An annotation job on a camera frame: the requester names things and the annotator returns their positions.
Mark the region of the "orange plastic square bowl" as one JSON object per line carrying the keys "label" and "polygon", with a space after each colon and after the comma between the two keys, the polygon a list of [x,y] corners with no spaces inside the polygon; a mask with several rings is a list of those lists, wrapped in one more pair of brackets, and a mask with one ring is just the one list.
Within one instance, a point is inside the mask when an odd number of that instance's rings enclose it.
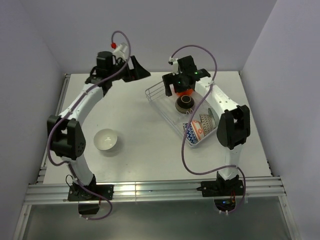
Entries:
{"label": "orange plastic square bowl", "polygon": [[181,96],[184,96],[184,95],[190,96],[193,92],[194,92],[193,89],[188,89],[188,90],[185,90],[185,91],[182,91],[182,92],[176,92],[175,94],[177,96],[181,97]]}

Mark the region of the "plain white bowl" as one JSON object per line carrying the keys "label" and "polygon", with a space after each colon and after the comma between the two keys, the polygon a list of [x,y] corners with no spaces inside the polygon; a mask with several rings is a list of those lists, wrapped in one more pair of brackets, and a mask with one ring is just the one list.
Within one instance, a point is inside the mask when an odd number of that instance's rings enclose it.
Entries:
{"label": "plain white bowl", "polygon": [[94,138],[93,144],[100,151],[108,151],[112,149],[118,141],[116,132],[112,129],[105,128],[98,131]]}

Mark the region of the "brown geometric patterned bowl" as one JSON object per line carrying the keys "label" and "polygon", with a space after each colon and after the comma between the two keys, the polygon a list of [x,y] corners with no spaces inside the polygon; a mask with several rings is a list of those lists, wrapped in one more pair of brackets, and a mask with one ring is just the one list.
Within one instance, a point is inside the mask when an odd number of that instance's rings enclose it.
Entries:
{"label": "brown geometric patterned bowl", "polygon": [[202,128],[204,130],[205,136],[216,129],[215,120],[209,114],[200,114],[199,118],[200,118],[200,123],[202,125]]}

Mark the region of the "pale green ribbed bowl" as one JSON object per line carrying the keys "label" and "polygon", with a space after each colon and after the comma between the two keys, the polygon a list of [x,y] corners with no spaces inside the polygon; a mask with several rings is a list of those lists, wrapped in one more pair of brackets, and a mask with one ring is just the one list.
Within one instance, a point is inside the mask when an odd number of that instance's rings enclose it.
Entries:
{"label": "pale green ribbed bowl", "polygon": [[216,112],[215,112],[211,107],[209,107],[209,108],[207,109],[207,114],[208,114],[208,115],[210,116],[210,118],[211,118],[213,127],[216,128],[216,127],[217,127]]}

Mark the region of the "aluminium frame rail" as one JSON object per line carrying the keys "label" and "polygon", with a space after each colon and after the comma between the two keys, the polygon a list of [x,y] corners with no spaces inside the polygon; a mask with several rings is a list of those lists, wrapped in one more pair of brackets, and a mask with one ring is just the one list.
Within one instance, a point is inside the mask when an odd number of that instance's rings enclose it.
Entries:
{"label": "aluminium frame rail", "polygon": [[[112,203],[203,200],[197,190],[201,179],[113,182]],[[64,184],[34,184],[27,188],[24,205],[71,204],[69,187]],[[283,197],[286,190],[280,177],[249,177],[246,197]]]}

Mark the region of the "red blue patterned bowl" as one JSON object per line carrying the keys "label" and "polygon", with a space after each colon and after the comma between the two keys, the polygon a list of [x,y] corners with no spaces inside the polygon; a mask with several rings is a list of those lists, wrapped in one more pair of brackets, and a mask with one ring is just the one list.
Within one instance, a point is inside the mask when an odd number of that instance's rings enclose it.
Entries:
{"label": "red blue patterned bowl", "polygon": [[186,139],[189,141],[189,143],[191,145],[195,145],[198,143],[196,133],[195,133],[194,129],[192,128],[191,124],[189,125],[189,127],[187,127],[187,126],[188,126],[188,123],[182,124],[183,131],[186,133]]}

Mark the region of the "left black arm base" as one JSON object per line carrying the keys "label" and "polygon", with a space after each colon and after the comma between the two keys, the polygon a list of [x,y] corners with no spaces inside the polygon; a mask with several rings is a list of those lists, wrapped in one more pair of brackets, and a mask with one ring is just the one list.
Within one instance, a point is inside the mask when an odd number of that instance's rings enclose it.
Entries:
{"label": "left black arm base", "polygon": [[114,185],[112,184],[103,184],[90,187],[94,193],[98,194],[96,196],[92,193],[89,193],[83,190],[77,184],[73,184],[69,187],[67,200],[69,202],[78,202],[78,213],[82,216],[91,217],[98,213],[100,210],[100,204],[104,197],[108,200],[112,200],[114,193]]}

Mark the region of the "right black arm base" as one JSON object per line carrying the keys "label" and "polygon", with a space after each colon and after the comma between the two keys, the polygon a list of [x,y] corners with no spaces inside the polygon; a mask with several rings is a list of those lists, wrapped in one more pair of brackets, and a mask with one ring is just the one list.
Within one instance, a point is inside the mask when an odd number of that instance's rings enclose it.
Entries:
{"label": "right black arm base", "polygon": [[246,198],[246,182],[241,179],[202,181],[196,188],[203,198],[213,198],[217,210],[223,214],[233,213]]}

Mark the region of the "orange floral patterned bowl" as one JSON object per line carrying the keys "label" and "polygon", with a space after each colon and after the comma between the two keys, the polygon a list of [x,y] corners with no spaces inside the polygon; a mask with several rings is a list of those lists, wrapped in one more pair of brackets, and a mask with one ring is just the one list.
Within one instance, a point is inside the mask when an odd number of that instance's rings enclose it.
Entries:
{"label": "orange floral patterned bowl", "polygon": [[200,121],[193,120],[191,122],[191,127],[192,127],[193,132],[195,133],[198,141],[201,141],[206,136],[204,128],[203,128],[202,123]]}

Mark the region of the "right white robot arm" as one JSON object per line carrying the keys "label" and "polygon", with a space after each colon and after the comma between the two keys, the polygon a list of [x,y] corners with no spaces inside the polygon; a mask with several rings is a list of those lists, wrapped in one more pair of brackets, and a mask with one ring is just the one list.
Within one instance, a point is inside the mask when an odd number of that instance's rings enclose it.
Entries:
{"label": "right white robot arm", "polygon": [[193,89],[217,113],[219,122],[216,136],[225,147],[226,155],[225,165],[215,169],[217,178],[213,182],[213,191],[221,196],[232,191],[244,195],[246,179],[238,165],[243,145],[251,134],[248,106],[240,106],[231,100],[213,80],[207,84],[202,82],[201,78],[210,77],[210,74],[205,69],[197,69],[192,56],[170,57],[169,64],[173,66],[173,71],[162,77],[166,96]]}

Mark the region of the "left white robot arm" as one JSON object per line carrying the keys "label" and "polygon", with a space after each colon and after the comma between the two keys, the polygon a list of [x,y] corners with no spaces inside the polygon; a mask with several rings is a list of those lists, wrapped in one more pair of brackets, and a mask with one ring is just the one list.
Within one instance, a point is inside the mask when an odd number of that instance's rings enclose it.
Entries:
{"label": "left white robot arm", "polygon": [[73,193],[86,200],[95,198],[98,193],[96,177],[84,157],[86,139],[82,124],[86,117],[107,94],[114,81],[128,83],[150,75],[134,55],[126,59],[109,51],[101,51],[97,54],[96,66],[91,69],[80,94],[63,112],[47,119],[48,159],[56,167],[63,164],[68,166],[73,178]]}

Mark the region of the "brown glazed bowl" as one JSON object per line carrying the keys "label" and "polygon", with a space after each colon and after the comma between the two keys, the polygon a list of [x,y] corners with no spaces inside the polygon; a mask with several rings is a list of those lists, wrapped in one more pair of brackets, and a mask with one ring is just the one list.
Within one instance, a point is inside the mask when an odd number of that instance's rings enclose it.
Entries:
{"label": "brown glazed bowl", "polygon": [[182,114],[191,113],[194,110],[195,101],[189,95],[181,95],[175,101],[175,108]]}

